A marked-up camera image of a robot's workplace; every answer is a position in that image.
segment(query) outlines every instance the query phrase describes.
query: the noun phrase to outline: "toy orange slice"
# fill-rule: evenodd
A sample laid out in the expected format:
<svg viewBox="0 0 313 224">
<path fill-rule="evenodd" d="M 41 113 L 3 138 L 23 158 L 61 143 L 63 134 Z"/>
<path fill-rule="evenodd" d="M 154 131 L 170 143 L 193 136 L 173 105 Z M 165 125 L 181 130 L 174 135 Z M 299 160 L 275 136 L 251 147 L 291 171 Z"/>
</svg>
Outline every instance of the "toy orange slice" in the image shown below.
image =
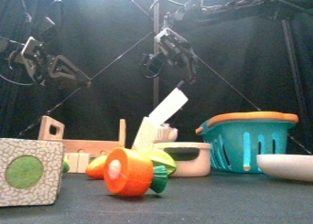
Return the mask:
<svg viewBox="0 0 313 224">
<path fill-rule="evenodd" d="M 105 163 L 107 160 L 107 155 L 99 155 L 89 164 L 86 168 L 86 175 L 91 178 L 103 179 L 105 178 Z"/>
</svg>

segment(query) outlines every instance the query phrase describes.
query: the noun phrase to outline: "wooden block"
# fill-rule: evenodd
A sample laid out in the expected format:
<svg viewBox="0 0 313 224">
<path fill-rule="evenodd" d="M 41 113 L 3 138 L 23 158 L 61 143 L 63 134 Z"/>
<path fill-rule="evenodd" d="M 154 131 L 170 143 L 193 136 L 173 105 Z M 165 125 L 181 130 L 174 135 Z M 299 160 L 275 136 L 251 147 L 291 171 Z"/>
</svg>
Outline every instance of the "wooden block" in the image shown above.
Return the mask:
<svg viewBox="0 0 313 224">
<path fill-rule="evenodd" d="M 43 116 L 38 140 L 62 142 L 67 153 L 87 153 L 93 156 L 107 155 L 115 147 L 125 147 L 126 121 L 121 119 L 119 141 L 71 140 L 63 139 L 63 136 L 65 125 L 51 117 Z"/>
<path fill-rule="evenodd" d="M 0 139 L 0 207 L 50 205 L 61 192 L 65 145 Z"/>
<path fill-rule="evenodd" d="M 91 154 L 65 154 L 69 160 L 70 170 L 69 173 L 86 173 L 86 168 L 91 162 Z"/>
<path fill-rule="evenodd" d="M 65 124 L 49 116 L 42 117 L 38 140 L 59 140 L 65 138 Z"/>
</svg>

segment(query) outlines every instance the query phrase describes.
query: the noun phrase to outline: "black mat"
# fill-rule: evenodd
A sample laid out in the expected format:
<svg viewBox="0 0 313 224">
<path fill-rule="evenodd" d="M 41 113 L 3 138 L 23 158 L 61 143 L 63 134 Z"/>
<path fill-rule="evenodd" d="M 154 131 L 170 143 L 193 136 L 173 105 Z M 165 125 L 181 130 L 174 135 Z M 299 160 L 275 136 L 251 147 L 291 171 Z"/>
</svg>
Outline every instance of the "black mat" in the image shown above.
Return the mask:
<svg viewBox="0 0 313 224">
<path fill-rule="evenodd" d="M 67 174 L 51 206 L 0 208 L 0 223 L 309 223 L 313 184 L 212 171 L 172 177 L 161 195 L 123 198 L 101 180 Z"/>
</svg>

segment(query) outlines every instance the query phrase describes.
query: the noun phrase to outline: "black backdrop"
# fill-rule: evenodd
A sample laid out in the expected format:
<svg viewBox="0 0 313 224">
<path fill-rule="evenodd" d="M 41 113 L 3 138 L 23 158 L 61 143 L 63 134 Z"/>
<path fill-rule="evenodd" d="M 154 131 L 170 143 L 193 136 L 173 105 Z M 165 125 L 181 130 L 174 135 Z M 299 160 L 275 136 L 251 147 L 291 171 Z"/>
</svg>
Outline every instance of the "black backdrop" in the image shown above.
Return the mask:
<svg viewBox="0 0 313 224">
<path fill-rule="evenodd" d="M 153 80 L 144 78 L 138 71 L 142 54 L 153 53 L 153 35 L 129 48 L 153 31 L 146 14 L 153 0 L 134 0 L 136 3 L 133 0 L 63 0 L 62 4 L 50 5 L 53 1 L 25 0 L 34 17 L 34 24 L 30 24 L 25 20 L 22 1 L 0 0 L 0 36 L 26 42 L 31 35 L 37 37 L 37 21 L 50 16 L 58 26 L 58 38 L 47 45 L 49 52 L 63 54 L 94 77 L 93 86 L 79 90 L 51 113 L 66 125 L 65 138 L 117 140 L 119 119 L 123 118 L 127 146 L 132 146 L 142 118 L 153 110 Z M 224 5 L 239 0 L 204 1 L 205 5 Z M 166 12 L 177 10 L 177 5 L 161 2 L 161 22 Z M 312 18 L 299 15 L 292 21 L 292 32 L 307 117 L 312 123 Z M 184 86 L 190 100 L 170 119 L 180 130 L 180 141 L 202 141 L 194 129 L 221 113 L 257 111 L 257 108 L 300 113 L 280 21 L 252 17 L 206 27 L 194 25 L 180 33 L 210 66 L 201 62 L 197 82 Z M 2 74 L 12 80 L 30 82 L 23 67 L 8 68 L 7 54 L 2 54 Z M 178 70 L 165 66 L 161 100 L 180 79 Z M 74 90 L 58 91 L 38 85 L 22 87 L 3 80 L 0 84 L 2 137 L 20 135 L 20 138 L 37 139 L 39 125 L 25 130 Z M 312 124 L 305 131 L 301 121 L 292 135 L 312 151 Z M 289 152 L 307 153 L 292 141 Z"/>
</svg>

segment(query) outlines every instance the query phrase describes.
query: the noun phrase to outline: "teal plastic basket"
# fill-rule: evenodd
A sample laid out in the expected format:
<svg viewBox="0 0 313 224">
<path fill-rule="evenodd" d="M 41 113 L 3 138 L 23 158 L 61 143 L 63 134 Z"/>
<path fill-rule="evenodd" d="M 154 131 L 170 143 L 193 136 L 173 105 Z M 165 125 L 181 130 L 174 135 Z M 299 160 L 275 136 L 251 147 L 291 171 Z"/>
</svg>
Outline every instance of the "teal plastic basket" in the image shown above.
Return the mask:
<svg viewBox="0 0 313 224">
<path fill-rule="evenodd" d="M 288 130 L 296 122 L 253 119 L 208 126 L 209 121 L 202 123 L 200 135 L 212 144 L 210 162 L 217 170 L 261 173 L 257 155 L 287 154 Z"/>
</svg>

